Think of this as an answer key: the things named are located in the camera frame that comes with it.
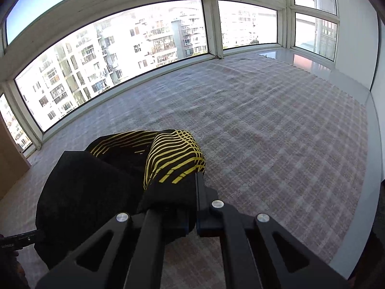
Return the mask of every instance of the building window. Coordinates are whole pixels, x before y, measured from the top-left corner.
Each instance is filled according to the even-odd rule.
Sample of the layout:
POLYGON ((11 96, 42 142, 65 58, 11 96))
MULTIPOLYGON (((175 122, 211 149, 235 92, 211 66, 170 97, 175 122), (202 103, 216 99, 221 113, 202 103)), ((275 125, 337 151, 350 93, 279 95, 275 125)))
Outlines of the building window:
POLYGON ((134 45, 134 51, 135 51, 135 53, 137 53, 139 51, 142 51, 141 45, 140 44, 139 45, 134 45))
POLYGON ((116 72, 116 77, 118 77, 118 79, 122 78, 123 74, 122 74, 122 70, 117 70, 116 72))
POLYGON ((184 51, 185 51, 186 55, 194 54, 194 49, 193 49, 193 48, 191 48, 191 49, 186 49, 186 50, 184 50, 184 51))
POLYGON ((41 106, 45 106, 46 104, 48 104, 48 99, 46 96, 42 97, 40 100, 39 100, 41 106))
POLYGON ((262 43, 277 43, 277 12, 261 6, 232 2, 218 1, 219 16, 221 19, 223 48, 254 45, 262 43), (236 17, 234 10, 242 14, 256 14, 255 21, 245 17, 236 17))
POLYGON ((96 55, 95 55, 95 51, 94 51, 94 46, 90 45, 87 48, 84 48, 82 50, 82 55, 83 55, 83 59, 84 59, 84 62, 82 62, 83 65, 92 61, 93 59, 95 59, 96 55))
POLYGON ((92 82, 93 80, 97 80, 96 74, 92 74, 91 76, 88 76, 88 80, 92 82))
POLYGON ((76 75, 77 75, 77 77, 79 78, 80 84, 81 84, 81 85, 84 85, 85 82, 84 82, 84 79, 83 79, 82 74, 81 74, 80 72, 77 72, 76 75))
POLYGON ((54 117, 56 116, 55 112, 54 111, 51 111, 48 113, 48 117, 50 120, 52 120, 54 117))
POLYGON ((105 79, 97 82, 96 84, 92 85, 92 89, 94 92, 98 92, 99 90, 103 90, 104 88, 107 87, 107 83, 105 79))
POLYGON ((56 97, 58 97, 62 92, 65 92, 63 85, 57 86, 55 89, 51 91, 52 99, 55 99, 56 97))
POLYGON ((111 62, 114 63, 117 60, 116 53, 111 54, 111 62))
POLYGON ((115 43, 115 39, 113 36, 107 37, 104 39, 105 46, 110 46, 111 44, 115 43))
POLYGON ((63 104, 62 109, 63 109, 64 111, 68 111, 71 107, 72 107, 72 102, 71 102, 71 101, 68 101, 68 102, 66 102, 66 103, 63 104))
POLYGON ((337 24, 304 14, 295 14, 295 46, 334 60, 337 24))
POLYGON ((84 93, 87 96, 87 99, 91 99, 91 94, 87 87, 84 88, 84 93))
POLYGON ((102 29, 106 29, 107 27, 111 27, 111 20, 106 20, 102 22, 102 29))
POLYGON ((70 45, 69 43, 66 43, 65 46, 66 46, 66 48, 67 48, 68 53, 71 53, 71 52, 72 52, 72 47, 71 47, 71 45, 70 45))

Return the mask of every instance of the metal bolt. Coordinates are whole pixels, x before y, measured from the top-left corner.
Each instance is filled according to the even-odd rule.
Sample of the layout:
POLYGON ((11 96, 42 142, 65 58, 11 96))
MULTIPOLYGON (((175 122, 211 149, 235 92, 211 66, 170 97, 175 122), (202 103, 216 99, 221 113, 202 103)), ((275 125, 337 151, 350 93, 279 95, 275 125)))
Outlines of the metal bolt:
POLYGON ((119 213, 118 215, 116 215, 116 220, 118 222, 125 222, 126 220, 128 220, 130 216, 127 214, 127 213, 119 213))
POLYGON ((211 205, 214 208, 222 208, 224 206, 224 203, 221 200, 214 200, 211 202, 211 205))
POLYGON ((270 220, 270 216, 265 213, 259 213, 257 215, 257 220, 261 223, 267 223, 270 220))

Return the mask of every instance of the gray carpet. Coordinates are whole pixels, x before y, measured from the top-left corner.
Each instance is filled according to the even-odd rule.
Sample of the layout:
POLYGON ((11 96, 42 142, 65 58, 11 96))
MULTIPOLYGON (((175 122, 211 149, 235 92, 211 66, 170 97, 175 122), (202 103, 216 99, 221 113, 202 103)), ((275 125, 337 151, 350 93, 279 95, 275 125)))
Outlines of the gray carpet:
MULTIPOLYGON (((101 135, 185 129, 205 182, 241 212, 269 213, 327 263, 353 218, 367 154, 365 107, 313 74, 255 52, 199 63, 137 86, 61 130, 0 201, 4 235, 34 229, 42 187, 64 150, 101 135)), ((32 247, 32 286, 46 272, 32 247)), ((191 233, 166 247, 163 288, 224 288, 219 242, 191 233)))

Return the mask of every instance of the wall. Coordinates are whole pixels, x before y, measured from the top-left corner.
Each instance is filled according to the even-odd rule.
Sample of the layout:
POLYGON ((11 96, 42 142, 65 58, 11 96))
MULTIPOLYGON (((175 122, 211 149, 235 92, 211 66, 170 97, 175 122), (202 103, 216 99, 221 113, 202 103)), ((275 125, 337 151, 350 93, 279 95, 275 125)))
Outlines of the wall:
POLYGON ((376 107, 377 117, 380 125, 382 144, 382 176, 385 178, 385 25, 380 22, 380 51, 377 71, 374 76, 372 96, 376 107))
POLYGON ((377 13, 368 0, 337 0, 336 68, 370 89, 378 49, 377 13))

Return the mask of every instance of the black fabric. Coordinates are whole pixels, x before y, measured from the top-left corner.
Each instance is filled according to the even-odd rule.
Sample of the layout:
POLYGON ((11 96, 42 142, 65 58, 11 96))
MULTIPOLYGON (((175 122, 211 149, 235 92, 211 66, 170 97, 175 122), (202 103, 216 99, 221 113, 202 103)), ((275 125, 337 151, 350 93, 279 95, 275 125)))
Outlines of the black fabric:
POLYGON ((135 214, 143 171, 118 170, 88 152, 65 151, 40 195, 36 228, 46 235, 35 249, 54 267, 115 214, 135 214))
POLYGON ((204 169, 193 136, 174 129, 122 132, 96 139, 85 151, 65 151, 37 204, 36 228, 45 239, 35 249, 51 269, 115 214, 155 207, 191 210, 192 230, 195 172, 204 169))

